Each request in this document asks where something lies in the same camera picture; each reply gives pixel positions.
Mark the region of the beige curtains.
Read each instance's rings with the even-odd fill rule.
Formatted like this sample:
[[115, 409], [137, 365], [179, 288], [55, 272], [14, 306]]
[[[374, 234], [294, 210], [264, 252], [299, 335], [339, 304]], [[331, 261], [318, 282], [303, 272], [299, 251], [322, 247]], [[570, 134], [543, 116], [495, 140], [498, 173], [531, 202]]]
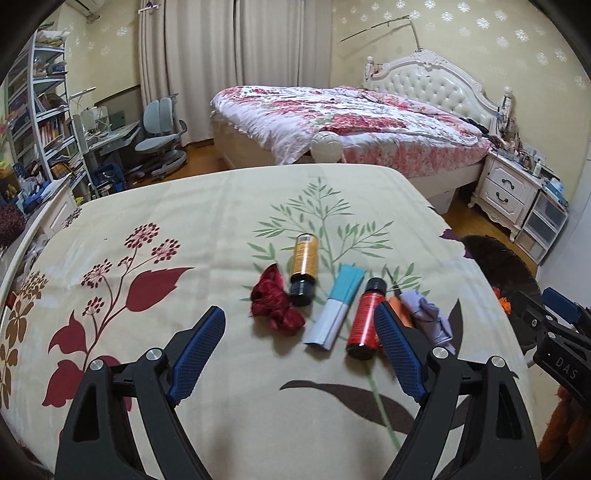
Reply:
[[212, 138], [211, 100], [242, 85], [329, 85], [330, 1], [142, 1], [144, 103], [177, 95], [186, 143]]

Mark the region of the floral cream bedsheet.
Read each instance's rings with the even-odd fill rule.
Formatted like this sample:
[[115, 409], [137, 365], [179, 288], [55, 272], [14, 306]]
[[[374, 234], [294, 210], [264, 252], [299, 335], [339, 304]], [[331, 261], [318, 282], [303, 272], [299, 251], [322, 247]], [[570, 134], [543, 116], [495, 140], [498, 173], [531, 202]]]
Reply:
[[136, 360], [211, 306], [226, 328], [177, 407], [216, 479], [379, 479], [418, 407], [377, 358], [327, 352], [250, 313], [269, 266], [287, 276], [298, 235], [318, 237], [313, 327], [339, 270], [417, 290], [454, 328], [458, 355], [503, 357], [531, 403], [524, 355], [464, 244], [401, 173], [296, 165], [161, 183], [83, 205], [48, 242], [1, 329], [1, 414], [46, 468], [82, 375], [97, 358]]

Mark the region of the dark red wrapper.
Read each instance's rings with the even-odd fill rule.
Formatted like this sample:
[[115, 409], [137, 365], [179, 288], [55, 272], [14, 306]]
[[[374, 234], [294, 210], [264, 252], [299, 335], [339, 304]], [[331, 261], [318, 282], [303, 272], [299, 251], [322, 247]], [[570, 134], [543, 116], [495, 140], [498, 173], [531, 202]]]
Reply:
[[271, 329], [284, 336], [296, 336], [304, 328], [304, 316], [290, 302], [276, 263], [266, 267], [259, 282], [252, 287], [250, 315], [266, 320]]

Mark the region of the grey-blue desk chair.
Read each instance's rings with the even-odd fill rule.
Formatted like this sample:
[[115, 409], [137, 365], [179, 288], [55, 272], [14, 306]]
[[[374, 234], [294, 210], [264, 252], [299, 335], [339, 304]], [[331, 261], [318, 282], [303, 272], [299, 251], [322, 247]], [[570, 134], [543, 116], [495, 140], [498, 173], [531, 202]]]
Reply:
[[144, 110], [142, 126], [147, 137], [135, 145], [135, 152], [148, 161], [128, 172], [132, 182], [144, 178], [163, 180], [186, 163], [187, 154], [181, 149], [181, 137], [187, 125], [176, 113], [177, 93], [150, 102]]

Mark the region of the white bed with headboard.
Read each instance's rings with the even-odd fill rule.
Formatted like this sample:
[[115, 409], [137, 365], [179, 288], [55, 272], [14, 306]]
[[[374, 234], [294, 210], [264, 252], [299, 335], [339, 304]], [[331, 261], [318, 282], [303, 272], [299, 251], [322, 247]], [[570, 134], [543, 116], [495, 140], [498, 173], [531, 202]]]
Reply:
[[[498, 112], [477, 80], [431, 50], [418, 51], [385, 64], [367, 58], [363, 83], [358, 89], [390, 93], [437, 107], [476, 126], [487, 139]], [[215, 149], [230, 167], [238, 168], [216, 146]], [[346, 163], [339, 159], [339, 154], [342, 154], [342, 142], [338, 137], [332, 133], [320, 134], [312, 142], [311, 154], [294, 164]], [[483, 161], [437, 175], [406, 178], [437, 212], [445, 213], [456, 190], [478, 179]]]

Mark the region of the study desk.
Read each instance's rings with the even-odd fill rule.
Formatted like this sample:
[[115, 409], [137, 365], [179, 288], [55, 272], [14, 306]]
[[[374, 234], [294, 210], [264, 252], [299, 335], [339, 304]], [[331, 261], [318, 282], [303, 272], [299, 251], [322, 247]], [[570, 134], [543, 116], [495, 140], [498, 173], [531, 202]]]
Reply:
[[74, 135], [80, 153], [82, 154], [85, 168], [94, 172], [98, 168], [98, 157], [106, 157], [110, 154], [117, 156], [117, 151], [132, 144], [140, 131], [140, 123], [133, 122], [106, 134], [102, 139], [88, 142], [82, 124], [78, 116], [74, 117]]

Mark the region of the teal and white tube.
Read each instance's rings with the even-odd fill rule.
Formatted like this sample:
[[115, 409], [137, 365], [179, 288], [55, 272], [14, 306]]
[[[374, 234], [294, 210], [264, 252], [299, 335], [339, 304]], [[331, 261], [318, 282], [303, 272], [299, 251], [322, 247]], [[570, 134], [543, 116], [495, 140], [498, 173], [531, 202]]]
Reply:
[[344, 264], [339, 268], [339, 274], [320, 317], [311, 330], [304, 334], [305, 345], [325, 351], [332, 349], [364, 275], [362, 269], [353, 265]]

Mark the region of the pink floral quilt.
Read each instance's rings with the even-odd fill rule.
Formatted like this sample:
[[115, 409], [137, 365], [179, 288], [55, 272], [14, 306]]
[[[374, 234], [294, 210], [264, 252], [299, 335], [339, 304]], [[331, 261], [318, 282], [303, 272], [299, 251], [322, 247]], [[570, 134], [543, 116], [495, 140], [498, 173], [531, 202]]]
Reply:
[[238, 168], [291, 165], [320, 134], [342, 142], [346, 163], [390, 167], [407, 178], [482, 161], [490, 141], [457, 116], [416, 100], [349, 86], [246, 85], [211, 101], [214, 144]]

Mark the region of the white bookshelf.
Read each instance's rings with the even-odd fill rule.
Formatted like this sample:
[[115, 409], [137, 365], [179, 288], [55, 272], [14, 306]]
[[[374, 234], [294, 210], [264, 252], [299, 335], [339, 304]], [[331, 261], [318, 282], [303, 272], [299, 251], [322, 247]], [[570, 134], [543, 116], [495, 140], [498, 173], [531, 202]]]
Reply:
[[92, 198], [94, 188], [74, 131], [66, 36], [65, 31], [35, 31], [8, 70], [8, 146], [16, 169], [26, 177], [66, 178], [82, 203]]

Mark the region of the orange wrapper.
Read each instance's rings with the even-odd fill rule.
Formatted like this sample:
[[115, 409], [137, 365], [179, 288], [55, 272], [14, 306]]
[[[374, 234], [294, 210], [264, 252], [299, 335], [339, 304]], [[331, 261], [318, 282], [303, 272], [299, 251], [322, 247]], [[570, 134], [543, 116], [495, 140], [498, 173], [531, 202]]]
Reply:
[[506, 296], [503, 296], [502, 295], [502, 292], [501, 292], [501, 290], [499, 288], [494, 287], [493, 288], [493, 292], [495, 293], [495, 295], [496, 295], [496, 297], [498, 299], [498, 302], [501, 305], [501, 307], [502, 307], [503, 311], [505, 312], [505, 314], [507, 316], [510, 316], [511, 315], [511, 312], [512, 312], [511, 302], [508, 300], [508, 298]]

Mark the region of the black trash bin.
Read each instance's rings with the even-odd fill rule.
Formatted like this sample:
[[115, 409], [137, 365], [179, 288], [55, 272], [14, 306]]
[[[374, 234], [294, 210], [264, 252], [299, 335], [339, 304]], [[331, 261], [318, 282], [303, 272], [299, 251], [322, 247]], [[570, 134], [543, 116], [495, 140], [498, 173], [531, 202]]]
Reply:
[[467, 235], [461, 241], [466, 253], [476, 261], [491, 288], [499, 288], [511, 305], [513, 297], [519, 292], [541, 302], [541, 290], [533, 273], [512, 249], [491, 236]]

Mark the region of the lavender tissue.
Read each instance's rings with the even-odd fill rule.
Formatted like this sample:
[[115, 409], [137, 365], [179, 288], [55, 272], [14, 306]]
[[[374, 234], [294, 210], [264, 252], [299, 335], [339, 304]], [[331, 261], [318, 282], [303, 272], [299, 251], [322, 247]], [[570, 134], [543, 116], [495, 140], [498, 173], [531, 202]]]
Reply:
[[437, 305], [417, 290], [403, 292], [400, 300], [410, 312], [414, 325], [423, 332], [432, 346], [445, 348], [452, 354], [457, 353], [452, 345], [454, 333], [451, 323]]

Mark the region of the red bottle black cap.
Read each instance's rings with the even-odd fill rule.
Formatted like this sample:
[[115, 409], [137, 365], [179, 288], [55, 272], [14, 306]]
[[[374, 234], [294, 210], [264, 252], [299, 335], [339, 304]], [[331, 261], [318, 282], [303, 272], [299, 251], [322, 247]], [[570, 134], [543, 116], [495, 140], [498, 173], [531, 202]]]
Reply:
[[376, 307], [386, 300], [386, 293], [387, 284], [382, 278], [370, 278], [367, 282], [346, 342], [346, 353], [353, 359], [368, 361], [377, 354], [380, 341], [374, 325], [374, 313]]

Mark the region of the wall air conditioner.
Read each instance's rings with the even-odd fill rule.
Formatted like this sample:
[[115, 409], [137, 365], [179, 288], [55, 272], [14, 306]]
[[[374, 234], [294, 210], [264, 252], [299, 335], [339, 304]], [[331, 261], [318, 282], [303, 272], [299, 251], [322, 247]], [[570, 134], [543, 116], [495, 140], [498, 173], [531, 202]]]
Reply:
[[85, 17], [92, 16], [105, 5], [106, 0], [66, 0], [65, 3]]

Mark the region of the amber bottle black cap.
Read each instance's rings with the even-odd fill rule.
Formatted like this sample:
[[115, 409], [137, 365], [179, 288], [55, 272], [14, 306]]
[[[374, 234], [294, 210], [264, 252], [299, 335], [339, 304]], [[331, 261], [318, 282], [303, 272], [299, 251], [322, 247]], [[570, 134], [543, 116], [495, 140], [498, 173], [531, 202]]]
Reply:
[[290, 302], [297, 307], [311, 305], [318, 279], [318, 238], [310, 233], [297, 236], [290, 273]]

